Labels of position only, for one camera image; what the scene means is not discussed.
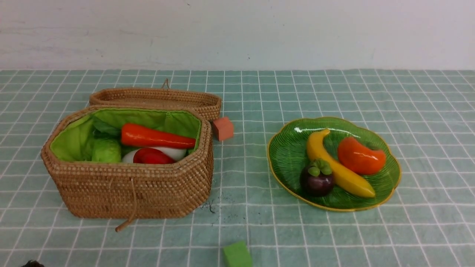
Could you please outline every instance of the basket lid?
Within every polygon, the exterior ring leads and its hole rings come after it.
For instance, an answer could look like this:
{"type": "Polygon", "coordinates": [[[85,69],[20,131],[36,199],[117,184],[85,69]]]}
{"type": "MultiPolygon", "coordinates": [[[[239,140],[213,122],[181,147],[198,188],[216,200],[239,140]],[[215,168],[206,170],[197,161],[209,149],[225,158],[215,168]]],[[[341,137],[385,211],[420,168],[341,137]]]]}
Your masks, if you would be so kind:
{"type": "Polygon", "coordinates": [[[107,88],[89,97],[90,105],[127,103],[156,108],[191,108],[208,120],[219,118],[221,101],[219,96],[210,93],[171,89],[168,79],[165,79],[161,88],[107,88]]]}

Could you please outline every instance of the white radish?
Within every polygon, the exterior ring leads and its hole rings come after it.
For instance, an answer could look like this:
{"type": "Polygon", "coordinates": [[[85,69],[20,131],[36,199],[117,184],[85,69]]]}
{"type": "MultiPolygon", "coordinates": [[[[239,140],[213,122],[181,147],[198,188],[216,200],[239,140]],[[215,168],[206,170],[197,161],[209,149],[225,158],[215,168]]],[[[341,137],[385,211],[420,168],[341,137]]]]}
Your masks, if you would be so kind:
{"type": "MultiPolygon", "coordinates": [[[[166,146],[153,146],[151,148],[162,151],[165,155],[171,157],[177,162],[182,160],[186,154],[186,149],[177,149],[177,148],[171,148],[171,147],[166,147],[166,146]]],[[[122,158],[122,163],[133,163],[133,157],[135,156],[135,153],[137,153],[137,151],[139,150],[136,149],[136,150],[128,152],[122,158]]]]}

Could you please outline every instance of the wicker basket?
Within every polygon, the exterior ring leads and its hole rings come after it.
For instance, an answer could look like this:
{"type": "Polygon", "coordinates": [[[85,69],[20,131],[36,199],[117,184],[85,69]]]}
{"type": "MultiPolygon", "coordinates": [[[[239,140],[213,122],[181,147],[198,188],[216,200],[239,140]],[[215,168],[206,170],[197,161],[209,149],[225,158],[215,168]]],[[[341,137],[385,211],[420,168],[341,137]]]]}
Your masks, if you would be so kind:
{"type": "MultiPolygon", "coordinates": [[[[54,138],[70,123],[103,108],[154,109],[137,105],[94,105],[64,118],[41,150],[41,158],[68,210],[81,218],[134,219],[184,217],[209,197],[213,177],[210,122],[201,120],[198,148],[181,161],[167,165],[60,161],[51,151],[54,138]]],[[[184,110],[167,108],[163,110],[184,110]]]]}
{"type": "Polygon", "coordinates": [[[89,97],[90,105],[123,103],[149,105],[159,109],[168,107],[193,109],[209,121],[218,119],[221,111],[221,98],[219,96],[203,92],[170,89],[168,79],[165,80],[160,89],[139,87],[108,88],[96,92],[89,97]]]}

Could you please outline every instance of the toy banana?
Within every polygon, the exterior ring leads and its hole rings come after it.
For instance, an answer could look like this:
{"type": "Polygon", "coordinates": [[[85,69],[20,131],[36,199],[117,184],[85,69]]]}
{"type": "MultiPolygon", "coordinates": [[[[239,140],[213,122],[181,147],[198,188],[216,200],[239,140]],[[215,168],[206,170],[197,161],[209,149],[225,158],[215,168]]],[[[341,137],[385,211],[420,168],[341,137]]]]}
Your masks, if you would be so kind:
{"type": "Polygon", "coordinates": [[[321,158],[330,164],[335,184],[353,195],[374,198],[376,193],[370,183],[336,161],[323,146],[323,139],[330,133],[323,129],[312,133],[307,140],[307,155],[311,161],[321,158]]]}

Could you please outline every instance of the basket handle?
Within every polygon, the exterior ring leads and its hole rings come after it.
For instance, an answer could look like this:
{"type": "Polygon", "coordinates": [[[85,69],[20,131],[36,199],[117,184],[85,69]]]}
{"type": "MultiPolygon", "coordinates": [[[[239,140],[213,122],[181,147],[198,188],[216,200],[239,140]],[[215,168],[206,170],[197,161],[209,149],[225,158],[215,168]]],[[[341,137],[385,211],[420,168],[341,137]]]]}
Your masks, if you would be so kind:
{"type": "Polygon", "coordinates": [[[168,85],[168,78],[165,79],[160,89],[167,89],[167,90],[170,89],[170,86],[168,85]]]}
{"type": "Polygon", "coordinates": [[[135,193],[135,186],[133,185],[133,178],[130,179],[130,183],[132,184],[132,194],[133,194],[133,210],[132,210],[132,214],[130,214],[130,217],[123,223],[121,223],[121,225],[117,226],[115,228],[115,231],[116,232],[120,232],[122,230],[124,230],[124,228],[126,228],[129,224],[131,224],[135,218],[135,213],[137,211],[137,194],[135,193]]]}

